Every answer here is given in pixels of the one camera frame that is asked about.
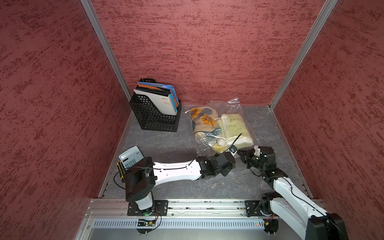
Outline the green white fluffy blanket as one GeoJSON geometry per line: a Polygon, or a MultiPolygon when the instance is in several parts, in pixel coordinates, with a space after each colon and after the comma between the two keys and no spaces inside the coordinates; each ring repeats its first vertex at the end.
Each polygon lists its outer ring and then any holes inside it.
{"type": "Polygon", "coordinates": [[[233,144],[238,149],[248,148],[254,145],[254,140],[246,126],[246,123],[240,114],[222,114],[218,120],[222,132],[219,136],[216,147],[223,151],[233,144]]]}

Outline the clear plastic vacuum bag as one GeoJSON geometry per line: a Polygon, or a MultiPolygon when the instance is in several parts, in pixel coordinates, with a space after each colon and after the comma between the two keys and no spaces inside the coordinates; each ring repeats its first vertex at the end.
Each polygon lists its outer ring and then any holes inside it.
{"type": "Polygon", "coordinates": [[[200,179],[225,177],[235,168],[237,152],[252,149],[256,144],[238,97],[194,106],[186,114],[196,142],[200,179]]]}

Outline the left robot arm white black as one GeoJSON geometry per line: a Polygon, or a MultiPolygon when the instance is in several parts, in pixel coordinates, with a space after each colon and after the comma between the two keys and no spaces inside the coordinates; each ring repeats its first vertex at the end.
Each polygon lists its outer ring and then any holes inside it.
{"type": "Polygon", "coordinates": [[[126,201],[136,203],[142,212],[152,210],[154,187],[175,181],[208,180],[217,175],[225,177],[235,164],[236,160],[231,152],[213,157],[198,156],[188,162],[173,164],[153,162],[151,157],[146,157],[125,170],[126,201]]]}

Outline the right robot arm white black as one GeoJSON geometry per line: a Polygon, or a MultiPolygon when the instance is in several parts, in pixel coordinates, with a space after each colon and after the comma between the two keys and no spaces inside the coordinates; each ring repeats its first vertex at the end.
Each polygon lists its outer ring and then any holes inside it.
{"type": "Polygon", "coordinates": [[[239,150],[237,154],[247,169],[257,169],[257,175],[273,189],[262,195],[258,205],[247,208],[247,217],[261,214],[270,218],[275,226],[280,218],[303,240],[349,238],[345,223],[338,214],[330,214],[317,205],[278,168],[271,147],[255,146],[249,150],[239,150]]]}

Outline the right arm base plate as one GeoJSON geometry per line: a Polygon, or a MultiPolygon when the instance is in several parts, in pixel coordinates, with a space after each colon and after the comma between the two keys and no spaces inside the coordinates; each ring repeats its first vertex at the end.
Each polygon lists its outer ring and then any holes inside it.
{"type": "Polygon", "coordinates": [[[264,200],[261,201],[253,201],[247,200],[245,201],[245,210],[246,217],[263,217],[263,218],[277,218],[279,215],[271,212],[267,209],[267,202],[264,200]]]}

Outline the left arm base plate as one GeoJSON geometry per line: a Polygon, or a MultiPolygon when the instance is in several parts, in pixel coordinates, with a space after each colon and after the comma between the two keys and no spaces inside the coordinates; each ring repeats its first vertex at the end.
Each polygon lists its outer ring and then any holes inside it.
{"type": "Polygon", "coordinates": [[[155,200],[154,207],[149,210],[142,211],[139,209],[136,202],[129,203],[127,216],[155,216],[160,213],[161,216],[166,216],[168,212],[168,200],[155,200]]]}

